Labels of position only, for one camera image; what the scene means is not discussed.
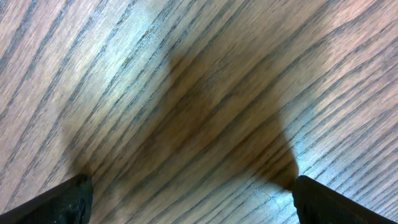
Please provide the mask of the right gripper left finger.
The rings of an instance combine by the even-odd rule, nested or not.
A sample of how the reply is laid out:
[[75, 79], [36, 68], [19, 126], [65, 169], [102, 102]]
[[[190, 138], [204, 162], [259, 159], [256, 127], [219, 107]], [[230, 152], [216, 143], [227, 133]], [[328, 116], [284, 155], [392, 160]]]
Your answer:
[[78, 174], [28, 202], [1, 215], [1, 223], [90, 222], [93, 183], [90, 176]]

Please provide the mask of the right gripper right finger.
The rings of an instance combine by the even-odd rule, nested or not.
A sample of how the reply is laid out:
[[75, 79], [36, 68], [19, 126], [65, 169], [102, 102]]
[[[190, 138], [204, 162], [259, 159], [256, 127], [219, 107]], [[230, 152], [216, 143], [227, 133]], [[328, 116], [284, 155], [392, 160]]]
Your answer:
[[292, 196], [301, 224], [395, 224], [305, 175], [295, 181]]

